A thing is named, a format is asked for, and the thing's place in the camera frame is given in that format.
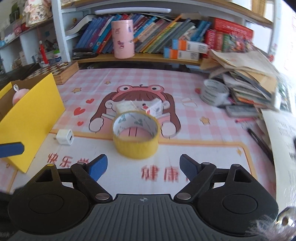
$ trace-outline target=pink ball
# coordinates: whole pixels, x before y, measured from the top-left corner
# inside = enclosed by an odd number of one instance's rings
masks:
[[[15,105],[28,92],[28,89],[20,89],[17,91],[12,98],[12,105]]]

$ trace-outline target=metal screw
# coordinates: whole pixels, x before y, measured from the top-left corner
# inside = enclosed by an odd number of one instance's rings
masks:
[[[107,200],[110,198],[110,195],[108,193],[98,193],[96,196],[95,196],[96,199],[98,200],[101,200],[101,201],[104,201],[104,200]]]
[[[191,195],[189,193],[186,192],[180,192],[177,194],[177,198],[180,200],[188,200],[191,198]]]

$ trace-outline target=gray ribbed plate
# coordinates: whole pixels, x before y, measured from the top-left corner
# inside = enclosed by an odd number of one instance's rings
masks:
[[[192,206],[169,194],[119,194],[97,204],[78,226],[55,235],[18,231],[9,241],[264,241],[260,236],[231,237],[205,225]]]

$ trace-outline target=wicker basket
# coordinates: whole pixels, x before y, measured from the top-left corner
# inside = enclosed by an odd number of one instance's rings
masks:
[[[266,0],[252,0],[252,12],[264,17]]]

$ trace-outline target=cartoon hand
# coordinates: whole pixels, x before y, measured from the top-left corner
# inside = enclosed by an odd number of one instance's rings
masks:
[[[176,127],[172,122],[165,121],[161,126],[161,133],[164,138],[172,138],[176,135]]]
[[[91,132],[97,132],[103,126],[104,119],[103,118],[96,118],[89,124],[89,130]]]

